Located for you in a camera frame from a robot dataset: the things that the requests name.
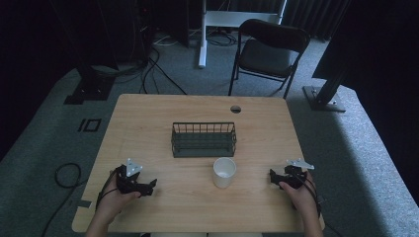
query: desk leg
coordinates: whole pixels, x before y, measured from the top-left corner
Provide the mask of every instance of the desk leg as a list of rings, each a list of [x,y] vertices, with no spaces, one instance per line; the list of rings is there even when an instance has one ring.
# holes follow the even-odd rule
[[[201,51],[200,51],[200,68],[206,67],[207,61],[207,22],[206,22],[206,14],[207,14],[207,0],[203,0],[203,25],[202,25],[202,33],[201,33]]]

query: wire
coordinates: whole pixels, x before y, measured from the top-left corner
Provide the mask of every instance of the wire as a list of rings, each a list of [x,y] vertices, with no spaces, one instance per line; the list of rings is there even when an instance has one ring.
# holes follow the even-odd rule
[[[160,90],[158,89],[156,78],[154,77],[154,71],[155,71],[154,68],[155,67],[153,67],[153,72],[151,73],[151,78],[153,79],[154,87],[156,88],[157,95],[159,95],[160,94]]]
[[[143,69],[146,65],[147,65],[146,62],[138,61],[135,66],[122,70],[122,71],[106,72],[106,71],[95,69],[95,72],[100,78],[103,78],[103,79],[115,78],[119,76],[134,75],[138,71]]]
[[[108,192],[106,192],[106,193],[104,193],[104,191],[105,191],[105,188],[109,185],[109,183],[111,182],[111,180],[112,180],[112,177],[114,176],[114,174],[117,172],[117,169],[115,169],[114,171],[112,171],[112,173],[111,173],[111,175],[109,176],[109,178],[108,178],[108,180],[105,182],[105,184],[102,186],[102,190],[101,190],[101,192],[99,193],[99,195],[98,195],[98,200],[96,201],[96,209],[98,209],[98,206],[99,206],[99,203],[101,202],[101,200],[102,200],[102,198],[104,197],[104,196],[106,196],[108,193],[110,193],[110,192],[113,192],[113,191],[116,191],[117,189],[113,189],[113,190],[111,190],[111,191],[108,191]]]
[[[194,34],[196,34],[197,32],[199,32],[200,29],[201,28],[196,29],[196,30],[192,30],[193,32],[189,34],[189,37],[192,37]],[[171,40],[174,40],[174,41],[173,42],[170,42],[170,43],[160,43],[161,41],[166,40],[166,39],[171,39]],[[178,43],[178,41],[175,40],[175,39],[173,39],[171,36],[165,36],[165,37],[163,37],[163,38],[158,39],[157,41],[155,41],[153,43],[153,45],[157,45],[157,46],[171,46],[171,45],[175,45],[176,43]]]
[[[130,81],[135,80],[139,76],[141,76],[141,72],[138,72],[135,76],[132,76],[131,78],[126,79],[125,81],[115,81],[115,84],[123,84],[123,83],[126,83],[126,82],[130,82]]]
[[[148,68],[148,70],[145,72],[145,74],[144,74],[144,76],[142,77],[142,83],[141,83],[141,87],[139,88],[139,93],[141,93],[141,91],[142,90],[144,90],[144,93],[145,94],[148,94],[148,92],[147,92],[147,90],[146,90],[146,88],[145,88],[145,79],[146,79],[146,77],[147,77],[147,75],[148,75],[148,73],[151,71],[151,69],[154,69],[154,67],[157,67],[158,69],[159,69],[159,71],[161,72],[161,73],[163,73],[163,75],[173,84],[173,85],[175,85],[175,87],[177,87],[184,95],[188,95],[183,89],[182,89],[182,87],[180,87],[169,75],[167,75],[167,73],[157,64],[157,62],[158,62],[158,60],[160,59],[160,52],[156,49],[156,48],[152,48],[156,53],[157,53],[157,58],[156,58],[156,60],[153,60],[152,58],[151,58],[151,56],[148,58],[148,60],[149,60],[149,62],[150,62],[150,64],[151,64],[151,66]],[[153,80],[154,80],[154,86],[157,88],[157,92],[158,93],[160,93],[159,91],[158,91],[158,87],[157,87],[157,83],[155,82],[155,79],[153,78]]]
[[[74,184],[73,185],[64,185],[64,184],[62,184],[59,180],[58,180],[58,174],[59,174],[59,172],[62,170],[62,168],[64,168],[64,167],[67,167],[67,166],[74,166],[74,167],[76,167],[77,168],[77,179],[76,179],[76,181],[74,182]],[[51,218],[49,219],[49,221],[48,221],[48,223],[46,224],[46,226],[45,226],[45,228],[43,229],[43,232],[42,232],[42,237],[43,236],[45,236],[45,234],[46,234],[46,231],[47,231],[47,229],[48,229],[48,227],[49,227],[49,225],[52,223],[52,221],[53,221],[53,219],[55,218],[55,216],[58,214],[58,212],[62,209],[62,207],[65,205],[65,203],[68,201],[68,199],[71,197],[71,195],[74,193],[74,191],[78,188],[78,187],[80,187],[80,186],[82,186],[82,185],[84,185],[84,184],[86,184],[86,182],[87,182],[87,180],[85,180],[85,181],[83,181],[83,182],[80,182],[80,178],[81,178],[81,168],[80,168],[80,166],[79,165],[77,165],[76,163],[66,163],[66,164],[64,164],[64,165],[61,165],[61,166],[59,166],[56,170],[55,170],[55,175],[54,175],[54,179],[55,179],[55,182],[60,186],[60,187],[62,187],[62,188],[64,188],[64,189],[70,189],[70,192],[68,193],[68,195],[67,195],[67,197],[65,198],[65,200],[61,203],[61,205],[56,209],[56,211],[53,213],[53,215],[51,216]]]
[[[224,38],[227,38],[228,39],[228,42],[220,42],[220,41],[217,41],[217,40],[210,39],[210,38],[214,38],[214,37],[224,37]],[[227,34],[227,33],[218,33],[218,35],[209,37],[207,39],[207,41],[210,44],[217,45],[217,46],[232,46],[232,45],[237,44],[237,38],[235,36],[233,36],[231,34]]]
[[[343,237],[343,235],[341,233],[339,233],[339,231],[337,231],[335,228],[333,228],[329,223],[327,223],[326,221],[324,221],[324,224],[329,227],[333,232],[335,232],[336,235],[338,235],[339,237]]]

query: human hand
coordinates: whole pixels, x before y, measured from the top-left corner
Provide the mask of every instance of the human hand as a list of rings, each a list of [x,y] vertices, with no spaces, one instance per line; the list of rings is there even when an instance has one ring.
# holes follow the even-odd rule
[[[103,191],[102,197],[95,215],[99,215],[107,223],[111,224],[114,218],[121,213],[124,206],[132,200],[139,198],[139,192],[132,192],[129,194],[122,194],[117,187],[117,175],[114,174],[108,186]]]
[[[307,172],[305,184],[315,193],[315,184],[311,174]],[[285,182],[280,182],[280,186],[290,196],[293,205],[298,210],[302,217],[304,224],[304,235],[306,237],[322,237],[320,221],[317,213],[317,203],[312,196],[312,193],[306,186],[301,186],[294,189]]]
[[[124,206],[141,196],[139,192],[122,194],[117,187],[116,175],[112,175],[110,179],[109,184],[103,191],[103,197],[100,200],[95,215],[86,231],[86,236],[106,236],[108,226],[123,210]]]
[[[309,172],[307,173],[307,181],[305,183],[311,190],[315,191],[315,184],[313,182],[313,179],[311,177],[311,174]],[[280,182],[281,188],[284,189],[284,191],[289,195],[291,198],[293,205],[298,210],[298,212],[302,216],[315,214],[317,216],[317,205],[315,203],[315,200],[310,193],[310,191],[307,189],[306,186],[301,186],[298,189],[294,189],[289,184],[285,182]]]

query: black cable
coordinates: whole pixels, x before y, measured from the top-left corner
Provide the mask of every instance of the black cable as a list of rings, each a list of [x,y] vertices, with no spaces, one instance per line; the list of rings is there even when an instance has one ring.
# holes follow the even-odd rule
[[[102,79],[107,79],[107,78],[115,78],[119,76],[134,75],[139,70],[143,69],[145,66],[146,66],[145,62],[138,61],[135,66],[122,70],[122,71],[106,72],[106,71],[95,69],[95,72],[98,75],[98,77]]]
[[[99,192],[99,195],[98,195],[98,200],[96,201],[96,209],[98,208],[98,206],[99,206],[99,203],[101,202],[101,200],[102,200],[102,198],[104,197],[104,196],[106,196],[108,193],[110,193],[110,192],[113,192],[113,191],[116,191],[117,189],[113,189],[113,190],[111,190],[111,191],[109,191],[109,192],[106,192],[106,193],[104,193],[104,191],[105,191],[105,188],[109,185],[109,183],[111,182],[111,180],[112,180],[112,177],[114,176],[114,174],[117,172],[117,169],[115,169],[114,171],[112,171],[112,173],[111,173],[111,175],[109,176],[109,178],[108,178],[108,180],[105,182],[105,184],[102,186],[102,190]]]
[[[220,41],[216,41],[210,38],[214,38],[214,37],[224,37],[228,39],[228,42],[220,42]],[[219,33],[219,35],[216,36],[208,36],[207,37],[207,42],[209,42],[210,44],[213,45],[217,45],[217,46],[232,46],[237,44],[237,38],[234,37],[231,34],[227,34],[227,33]]]
[[[158,61],[160,59],[160,54],[157,53],[157,59],[156,61]],[[151,66],[148,68],[148,70],[145,72],[145,74],[142,76],[141,79],[141,87],[139,88],[139,94],[141,94],[141,90],[144,89],[144,93],[148,94],[147,89],[145,88],[145,78],[147,77],[148,73],[150,72],[151,69],[154,68],[155,64],[150,63]]]
[[[154,71],[155,70],[153,69],[153,72],[151,73],[151,78],[153,79],[154,87],[156,88],[157,95],[160,95],[160,90],[158,89],[156,78],[154,77]]]
[[[157,67],[159,69],[159,71],[161,73],[163,73],[163,75],[173,84],[175,85],[184,95],[188,95],[172,78],[170,78],[169,75],[167,75],[167,73],[157,64],[158,60],[160,59],[160,52],[156,49],[156,48],[152,48],[156,53],[157,53],[157,58],[154,61],[151,57],[148,57],[148,60],[151,64],[151,66],[148,68],[148,70],[145,72],[144,76],[142,77],[142,85],[139,88],[139,93],[141,93],[141,90],[144,90],[145,94],[148,94],[146,88],[145,88],[145,79],[148,75],[148,73],[151,71],[151,69],[153,69],[154,67]]]
[[[341,233],[339,233],[339,231],[337,231],[335,228],[333,228],[329,223],[327,223],[326,221],[324,221],[324,224],[329,227],[333,232],[335,232],[336,235],[338,235],[339,237],[343,237],[343,235]]]
[[[58,174],[59,174],[59,171],[62,169],[62,168],[64,168],[64,167],[67,167],[67,166],[74,166],[74,167],[76,167],[77,168],[77,172],[78,172],[78,174],[77,174],[77,180],[76,180],[76,182],[73,184],[73,185],[64,185],[64,184],[62,184],[59,180],[58,180]],[[56,211],[53,213],[53,215],[51,216],[51,218],[49,219],[49,221],[48,221],[48,223],[46,224],[46,226],[45,226],[45,228],[43,229],[43,232],[42,232],[42,237],[43,236],[45,236],[45,234],[46,234],[46,230],[48,229],[48,227],[49,227],[49,225],[51,224],[51,222],[53,221],[53,219],[55,218],[55,216],[58,214],[58,212],[62,209],[62,207],[65,205],[65,203],[68,201],[68,199],[71,197],[71,195],[74,193],[74,191],[78,188],[78,187],[80,187],[80,186],[82,186],[82,185],[84,185],[84,184],[86,184],[86,182],[87,182],[87,180],[85,180],[85,181],[83,181],[83,182],[80,182],[80,178],[81,178],[81,168],[80,168],[80,166],[79,165],[77,165],[77,164],[75,164],[75,163],[66,163],[66,164],[63,164],[63,165],[61,165],[61,166],[59,166],[56,170],[55,170],[55,175],[54,175],[54,179],[55,179],[55,182],[60,186],[60,187],[62,187],[62,188],[64,188],[64,189],[71,189],[70,190],[70,193],[67,195],[67,197],[65,198],[65,200],[62,202],[62,204],[56,209]]]
[[[129,78],[129,79],[126,79],[125,81],[115,81],[114,83],[115,83],[115,84],[123,84],[123,83],[126,83],[126,82],[133,81],[133,80],[135,80],[136,78],[138,78],[139,76],[141,76],[141,72],[138,72],[138,74],[136,74],[135,76],[132,76],[132,77],[131,77],[131,78]]]

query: gray carpet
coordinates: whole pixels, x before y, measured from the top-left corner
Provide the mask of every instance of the gray carpet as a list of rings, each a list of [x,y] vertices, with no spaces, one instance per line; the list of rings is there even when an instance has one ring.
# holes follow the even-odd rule
[[[405,188],[356,93],[340,87],[338,96],[347,112],[314,112],[302,86],[322,86],[311,75],[327,43],[313,39],[301,59],[287,102],[304,158],[315,165],[313,176],[323,204],[324,219],[343,236],[418,236],[419,210]],[[156,45],[158,65],[190,95],[224,96],[235,46],[209,45],[207,67],[198,68],[199,44]],[[63,105],[80,80],[75,70],[59,80],[16,144],[0,163],[0,236],[42,236],[49,218],[70,189],[54,181],[65,163],[81,167],[80,182],[89,177],[113,108],[120,94],[138,93],[141,75],[119,77],[107,101]],[[150,94],[182,94],[155,69],[145,81]],[[233,96],[281,97],[277,83],[247,76],[237,81]],[[79,131],[83,119],[101,119],[96,132]],[[71,185],[77,171],[66,167],[58,179]],[[49,225],[45,236],[81,236],[71,229],[77,201],[84,186],[76,188]],[[329,227],[325,236],[337,236]],[[110,236],[138,236],[117,234]],[[269,233],[264,236],[302,236]]]

